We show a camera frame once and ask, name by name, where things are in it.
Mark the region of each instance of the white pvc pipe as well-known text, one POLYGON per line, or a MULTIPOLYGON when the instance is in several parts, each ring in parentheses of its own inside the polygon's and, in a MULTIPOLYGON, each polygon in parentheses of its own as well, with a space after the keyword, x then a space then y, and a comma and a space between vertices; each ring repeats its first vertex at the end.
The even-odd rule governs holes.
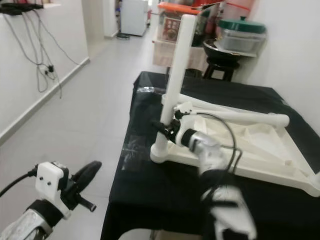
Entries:
POLYGON ((227 112, 212 110, 195 110, 195 112, 213 114, 231 122, 270 124, 277 128, 285 128, 290 122, 289 117, 285 114, 227 112))
MULTIPOLYGON (((196 27, 196 16, 183 15, 179 27, 178 37, 174 49, 171 73, 166 89, 166 101, 162 108, 160 122, 168 125, 173 119, 174 106, 178 103, 179 93, 184 81, 190 48, 196 27)), ((162 163, 168 155, 168 140, 158 133, 155 143, 151 147, 150 157, 154 162, 162 163)))

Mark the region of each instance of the stool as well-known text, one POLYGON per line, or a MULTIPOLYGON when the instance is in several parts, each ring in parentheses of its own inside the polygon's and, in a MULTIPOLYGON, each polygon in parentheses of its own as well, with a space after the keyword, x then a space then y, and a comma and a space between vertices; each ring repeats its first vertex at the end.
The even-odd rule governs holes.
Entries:
POLYGON ((207 58, 206 62, 209 64, 203 75, 204 79, 212 79, 212 74, 215 70, 223 71, 223 81, 231 82, 234 70, 240 65, 237 61, 225 60, 221 58, 207 58))

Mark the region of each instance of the black tablecloth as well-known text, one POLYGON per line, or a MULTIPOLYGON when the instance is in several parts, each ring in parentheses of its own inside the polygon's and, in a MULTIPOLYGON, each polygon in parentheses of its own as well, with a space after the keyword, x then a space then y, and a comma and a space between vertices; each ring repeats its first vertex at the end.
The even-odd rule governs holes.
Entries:
MULTIPOLYGON (((136 228, 201 234, 197 169, 150 160, 159 120, 164 74, 142 72, 134 84, 130 122, 109 197, 101 239, 136 228)), ((181 93, 210 103, 290 117, 286 128, 311 168, 320 170, 320 138, 272 89, 185 77, 181 93)), ((256 222, 258 239, 319 239, 320 200, 300 189, 235 177, 256 222)))

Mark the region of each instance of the orange lid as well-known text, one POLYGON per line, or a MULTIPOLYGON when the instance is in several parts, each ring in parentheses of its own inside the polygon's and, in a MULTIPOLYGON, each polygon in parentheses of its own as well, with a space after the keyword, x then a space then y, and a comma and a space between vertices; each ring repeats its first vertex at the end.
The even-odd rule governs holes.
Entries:
POLYGON ((192 9, 191 6, 180 5, 180 4, 166 2, 166 1, 160 2, 158 4, 158 8, 164 9, 168 12, 181 12, 181 13, 192 14, 192 15, 197 15, 198 13, 200 13, 199 10, 192 9))

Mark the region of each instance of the green pot lid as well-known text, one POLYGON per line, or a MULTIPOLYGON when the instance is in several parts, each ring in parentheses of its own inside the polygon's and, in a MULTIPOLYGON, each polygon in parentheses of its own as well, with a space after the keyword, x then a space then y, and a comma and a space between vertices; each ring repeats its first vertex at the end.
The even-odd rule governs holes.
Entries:
POLYGON ((266 26, 262 23, 255 21, 246 21, 246 17, 242 16, 241 19, 221 19, 219 27, 239 32, 247 32, 254 34, 263 34, 266 31, 266 26))

